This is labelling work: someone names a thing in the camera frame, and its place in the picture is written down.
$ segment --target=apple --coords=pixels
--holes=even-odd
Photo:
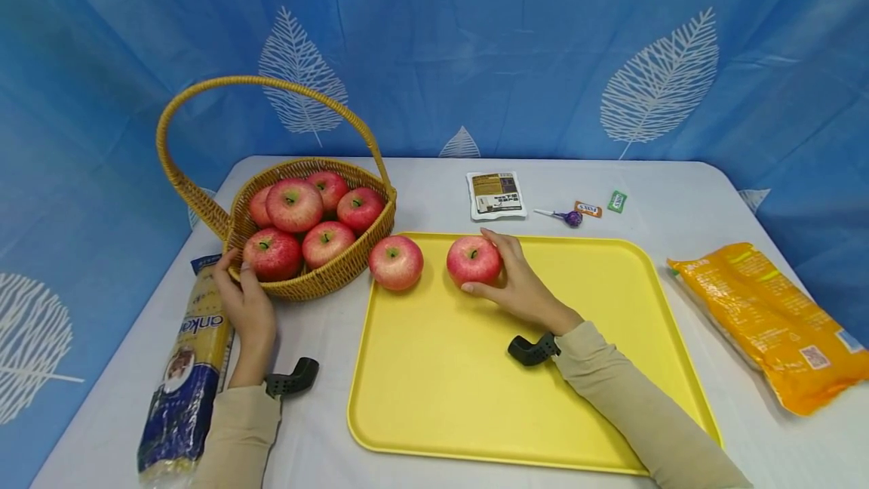
[[[263,187],[250,200],[250,216],[253,222],[261,229],[271,226],[269,213],[266,210],[266,197],[269,196],[272,186]]]
[[[320,190],[324,198],[324,212],[332,214],[338,208],[338,201],[350,190],[347,182],[331,170],[321,170],[308,176],[308,182]]]
[[[390,291],[403,291],[422,274],[422,250],[406,236],[388,236],[368,254],[368,266],[377,283]]]
[[[299,178],[281,180],[266,197],[266,210],[272,225],[285,232],[306,232],[324,216],[320,191]]]
[[[447,271],[461,287],[469,281],[493,284],[501,273],[501,254],[482,236],[463,236],[447,253]]]
[[[302,256],[309,267],[320,268],[354,242],[356,237],[350,227],[338,221],[324,221],[305,235]]]
[[[271,226],[247,240],[244,260],[262,281],[283,281],[302,269],[302,247],[295,236]]]
[[[353,229],[356,236],[368,230],[383,211],[383,197],[373,189],[359,187],[345,194],[338,201],[338,221]]]

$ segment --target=purple lollipop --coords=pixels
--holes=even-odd
[[[582,214],[579,212],[567,212],[566,214],[561,214],[559,212],[549,212],[548,210],[534,210],[537,214],[543,215],[551,215],[553,217],[559,217],[564,220],[567,225],[570,225],[573,228],[579,226],[579,223],[582,223]]]

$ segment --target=orange bag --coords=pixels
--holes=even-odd
[[[794,414],[811,415],[869,380],[869,352],[753,245],[725,245],[703,259],[668,264]]]

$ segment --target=white leaf print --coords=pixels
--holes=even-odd
[[[450,139],[447,142],[447,145],[444,146],[444,149],[441,150],[441,154],[438,157],[448,157],[448,158],[480,158],[480,148],[477,147],[474,139],[471,138],[468,129],[465,129],[464,125],[459,129],[459,132],[456,133],[456,136]]]
[[[270,78],[285,79],[347,104],[347,89],[341,79],[317,51],[314,42],[299,21],[281,7],[275,27],[266,39],[259,55],[259,73]],[[313,133],[322,147],[317,133],[338,127],[342,117],[330,107],[321,105],[301,94],[282,89],[263,88],[281,123],[291,133]]]
[[[66,306],[51,289],[0,273],[0,425],[27,408],[46,381],[84,381],[54,374],[70,341]]]
[[[758,213],[758,208],[763,203],[771,189],[743,189],[739,191],[742,201],[748,206],[752,214]]]
[[[718,71],[711,8],[633,56],[606,83],[600,123],[613,140],[646,143],[678,127],[709,91]]]
[[[215,198],[216,192],[211,189],[207,189],[206,187],[200,187],[202,191],[205,191],[205,194],[210,196],[211,198]],[[196,223],[199,223],[199,216],[193,211],[193,208],[187,207],[187,220],[190,222],[190,230],[193,230],[193,227],[196,226]]]

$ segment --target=qr code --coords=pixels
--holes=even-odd
[[[830,359],[824,357],[824,353],[820,352],[817,346],[804,347],[800,350],[800,353],[803,354],[803,357],[806,358],[806,361],[813,370],[827,368],[830,365]]]
[[[848,352],[857,353],[863,351],[863,345],[860,344],[851,334],[848,334],[848,331],[845,329],[838,331],[836,336],[839,337],[839,340],[842,340],[842,343],[848,348]]]

